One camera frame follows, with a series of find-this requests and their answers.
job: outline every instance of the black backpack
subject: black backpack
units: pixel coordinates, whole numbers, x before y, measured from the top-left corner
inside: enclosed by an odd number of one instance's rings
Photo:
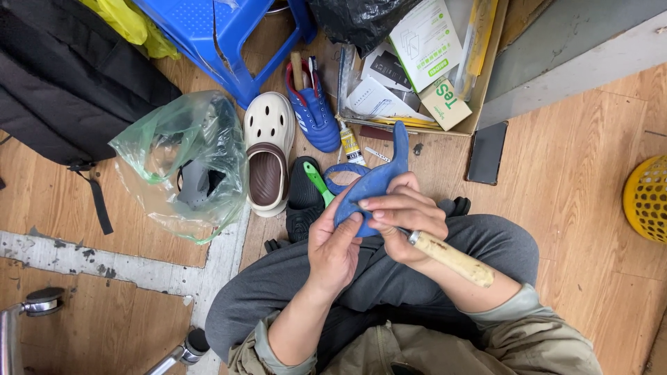
[[[81,177],[115,157],[112,138],[180,95],[79,0],[0,1],[0,129]],[[110,234],[102,190],[86,180]]]

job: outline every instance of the wooden knife handle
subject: wooden knife handle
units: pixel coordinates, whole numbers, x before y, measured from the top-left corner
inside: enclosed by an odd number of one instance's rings
[[[458,251],[432,234],[416,230],[408,241],[415,248],[477,286],[488,288],[494,282],[495,275],[491,267]]]
[[[303,90],[303,68],[301,67],[301,53],[292,52],[290,55],[292,62],[292,75],[294,76],[294,89]]]

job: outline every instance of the yellow glue label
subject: yellow glue label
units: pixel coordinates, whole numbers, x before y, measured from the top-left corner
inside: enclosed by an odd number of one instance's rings
[[[340,131],[340,141],[343,143],[343,150],[348,163],[355,163],[366,166],[366,160],[359,149],[357,139],[354,137],[352,129],[343,129]]]

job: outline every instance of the black plastic bag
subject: black plastic bag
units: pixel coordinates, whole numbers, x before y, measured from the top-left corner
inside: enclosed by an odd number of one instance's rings
[[[366,57],[421,0],[309,0],[317,24],[334,43]]]

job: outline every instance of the sleeve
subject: sleeve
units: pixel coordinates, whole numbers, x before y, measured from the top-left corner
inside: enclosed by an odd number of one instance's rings
[[[314,374],[317,358],[310,358],[297,366],[286,366],[269,346],[268,330],[280,311],[260,320],[255,330],[239,346],[229,349],[229,375],[306,375]]]
[[[593,345],[528,284],[497,308],[465,313],[484,333],[486,352],[519,375],[602,375]]]

